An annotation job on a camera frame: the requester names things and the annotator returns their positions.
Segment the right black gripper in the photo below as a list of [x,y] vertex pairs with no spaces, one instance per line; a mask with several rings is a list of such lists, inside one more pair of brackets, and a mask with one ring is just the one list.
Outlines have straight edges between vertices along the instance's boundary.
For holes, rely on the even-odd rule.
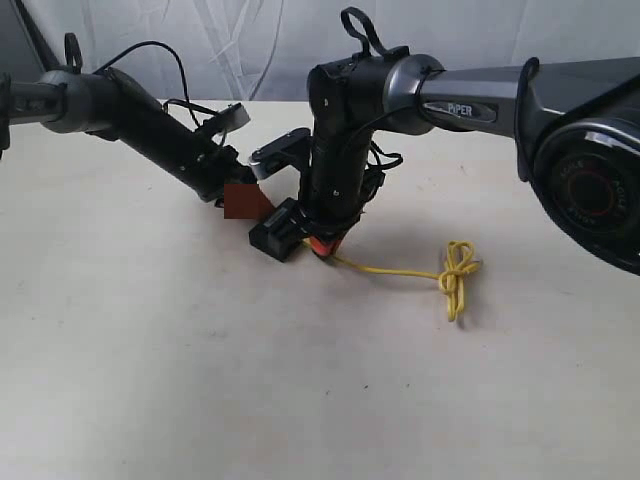
[[320,259],[337,253],[345,233],[384,183],[385,173],[367,163],[372,136],[323,136],[311,141],[311,164],[299,194],[302,228]]

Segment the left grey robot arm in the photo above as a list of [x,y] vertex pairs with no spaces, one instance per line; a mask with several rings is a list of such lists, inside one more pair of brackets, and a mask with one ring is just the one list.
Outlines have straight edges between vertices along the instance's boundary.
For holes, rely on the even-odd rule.
[[121,141],[188,186],[231,219],[263,220],[274,206],[236,149],[215,142],[244,126],[246,110],[234,104],[191,130],[167,113],[137,81],[109,68],[100,74],[47,72],[35,83],[1,77],[1,148],[10,145],[12,125],[40,123],[59,133],[86,133]]

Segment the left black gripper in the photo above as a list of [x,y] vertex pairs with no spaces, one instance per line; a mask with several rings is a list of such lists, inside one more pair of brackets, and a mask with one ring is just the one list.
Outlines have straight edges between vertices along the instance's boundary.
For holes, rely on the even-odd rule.
[[241,164],[232,146],[188,129],[165,112],[128,100],[114,111],[114,135],[130,148],[191,188],[204,202],[224,197],[224,218],[266,220],[275,207]]

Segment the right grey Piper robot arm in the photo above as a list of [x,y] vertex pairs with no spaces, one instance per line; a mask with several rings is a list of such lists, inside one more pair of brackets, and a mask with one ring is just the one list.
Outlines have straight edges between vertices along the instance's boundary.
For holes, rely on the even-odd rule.
[[446,70],[401,50],[320,64],[307,88],[314,129],[303,204],[314,219],[346,224],[360,213],[375,132],[484,132],[514,141],[519,178],[566,235],[638,272],[637,58]]

